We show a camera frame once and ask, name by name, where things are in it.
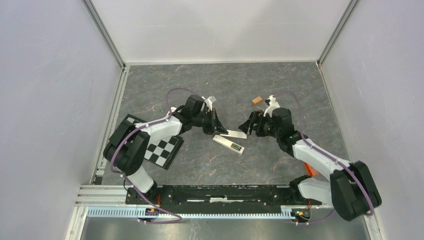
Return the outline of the white remote battery cover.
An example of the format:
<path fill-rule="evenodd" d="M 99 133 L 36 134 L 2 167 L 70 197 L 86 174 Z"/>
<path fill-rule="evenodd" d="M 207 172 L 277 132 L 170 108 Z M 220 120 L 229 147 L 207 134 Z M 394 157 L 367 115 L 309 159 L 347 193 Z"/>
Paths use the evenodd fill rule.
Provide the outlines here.
<path fill-rule="evenodd" d="M 228 130 L 228 134 L 221 134 L 224 137 L 247 139 L 247 134 L 242 131 Z"/>

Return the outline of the white black remote control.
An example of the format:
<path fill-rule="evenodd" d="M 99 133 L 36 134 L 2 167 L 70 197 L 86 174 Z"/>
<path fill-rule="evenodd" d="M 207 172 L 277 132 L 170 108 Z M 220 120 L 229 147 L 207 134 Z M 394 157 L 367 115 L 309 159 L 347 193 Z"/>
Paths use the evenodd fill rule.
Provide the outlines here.
<path fill-rule="evenodd" d="M 231 151 L 233 151 L 233 152 L 235 152 L 235 153 L 240 154 L 240 155 L 242 155 L 242 154 L 243 154 L 243 152 L 244 152 L 244 150 L 245 150 L 245 148 L 244 148 L 243 146 L 241 146 L 241 145 L 239 145 L 239 144 L 237 144 L 237 143 L 235 143 L 235 142 L 233 142 L 233 141 L 231 141 L 231 140 L 228 140 L 228 139 L 226 139 L 226 138 L 224 138 L 224 137 L 222 137 L 222 136 L 220 136 L 220 135 L 215 135 L 215 136 L 212 138 L 212 140 L 213 140 L 214 142 L 216 142 L 216 143 L 218 143 L 218 144 L 220 144 L 220 145 L 222 145 L 222 146 L 224 146 L 224 147 L 226 147 L 226 148 L 230 149 Z M 237 145 L 241 146 L 241 147 L 242 147 L 242 149 L 241 149 L 240 151 L 237 151 L 236 149 L 231 148 L 231 144 L 237 144 Z"/>

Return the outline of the green battery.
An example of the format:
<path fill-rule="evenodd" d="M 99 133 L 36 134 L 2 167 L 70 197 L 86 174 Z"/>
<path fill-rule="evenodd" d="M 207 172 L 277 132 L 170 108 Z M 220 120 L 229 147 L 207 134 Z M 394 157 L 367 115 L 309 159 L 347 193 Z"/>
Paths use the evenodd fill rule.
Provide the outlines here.
<path fill-rule="evenodd" d="M 243 148 L 242 146 L 237 145 L 235 143 L 232 143 L 230 147 L 237 150 L 237 151 L 240 151 Z"/>

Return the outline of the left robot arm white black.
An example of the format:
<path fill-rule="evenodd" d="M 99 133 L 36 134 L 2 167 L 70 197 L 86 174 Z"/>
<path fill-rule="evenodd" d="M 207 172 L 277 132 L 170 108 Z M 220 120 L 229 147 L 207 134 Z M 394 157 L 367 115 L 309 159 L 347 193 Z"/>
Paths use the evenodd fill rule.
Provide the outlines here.
<path fill-rule="evenodd" d="M 155 181 L 142 166 L 148 146 L 167 137 L 179 136 L 193 127 L 202 128 L 206 135 L 227 134 L 212 107 L 215 98 L 195 94 L 186 103 L 171 110 L 165 117 L 142 123 L 122 121 L 108 139 L 103 157 L 111 171 L 119 173 L 138 190 L 138 197 L 145 204 L 157 198 Z"/>

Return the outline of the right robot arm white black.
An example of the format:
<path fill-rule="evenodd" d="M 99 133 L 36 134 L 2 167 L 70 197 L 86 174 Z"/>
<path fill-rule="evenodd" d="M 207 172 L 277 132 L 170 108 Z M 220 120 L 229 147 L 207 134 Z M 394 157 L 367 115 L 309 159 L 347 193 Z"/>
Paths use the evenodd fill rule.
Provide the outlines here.
<path fill-rule="evenodd" d="M 239 127 L 243 133 L 257 137 L 273 137 L 279 148 L 290 156 L 317 170 L 326 181 L 310 176 L 291 182 L 289 199 L 302 204 L 307 199 L 328 204 L 346 221 L 362 215 L 372 215 L 382 204 L 382 198 L 368 166 L 362 161 L 350 162 L 316 145 L 295 129 L 292 113 L 276 108 L 272 113 L 253 111 Z"/>

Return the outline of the brown wooden block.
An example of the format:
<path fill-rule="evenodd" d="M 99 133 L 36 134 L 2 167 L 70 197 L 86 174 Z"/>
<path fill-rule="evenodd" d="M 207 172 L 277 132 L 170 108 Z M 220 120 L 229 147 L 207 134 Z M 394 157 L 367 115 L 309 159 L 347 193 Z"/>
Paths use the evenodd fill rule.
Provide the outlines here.
<path fill-rule="evenodd" d="M 254 106 L 258 106 L 260 103 L 263 102 L 263 98 L 261 96 L 258 96 L 254 98 L 251 102 Z"/>

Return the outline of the black white checkerboard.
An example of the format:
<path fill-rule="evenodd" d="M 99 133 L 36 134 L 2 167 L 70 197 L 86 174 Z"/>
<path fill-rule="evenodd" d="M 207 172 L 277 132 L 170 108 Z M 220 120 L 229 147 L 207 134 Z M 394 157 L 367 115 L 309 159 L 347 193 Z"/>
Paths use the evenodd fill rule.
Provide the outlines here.
<path fill-rule="evenodd" d="M 145 122 L 134 115 L 127 114 L 109 138 L 103 150 L 103 157 L 110 162 L 122 140 L 137 128 L 137 124 Z M 157 141 L 151 139 L 141 130 L 134 133 L 118 151 L 113 166 L 128 176 L 138 171 L 144 161 L 167 170 L 184 143 L 183 138 L 166 136 Z"/>

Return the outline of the orange translucent semicircle block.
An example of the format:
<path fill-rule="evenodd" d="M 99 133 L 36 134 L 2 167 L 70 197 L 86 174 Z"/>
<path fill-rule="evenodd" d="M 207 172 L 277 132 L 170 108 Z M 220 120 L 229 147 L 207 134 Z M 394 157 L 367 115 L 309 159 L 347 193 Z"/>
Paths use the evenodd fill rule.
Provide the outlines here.
<path fill-rule="evenodd" d="M 310 177 L 314 177 L 314 176 L 316 176 L 319 173 L 315 168 L 313 168 L 312 166 L 310 166 L 307 163 L 304 163 L 304 167 L 306 169 L 307 174 Z"/>

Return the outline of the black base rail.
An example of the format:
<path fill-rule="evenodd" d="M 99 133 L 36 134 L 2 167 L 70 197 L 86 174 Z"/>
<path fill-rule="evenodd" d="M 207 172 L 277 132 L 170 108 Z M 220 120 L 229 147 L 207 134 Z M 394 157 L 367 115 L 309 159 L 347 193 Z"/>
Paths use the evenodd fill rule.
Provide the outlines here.
<path fill-rule="evenodd" d="M 289 185 L 159 185 L 145 196 L 176 214 L 277 214 L 281 206 L 322 204 Z"/>

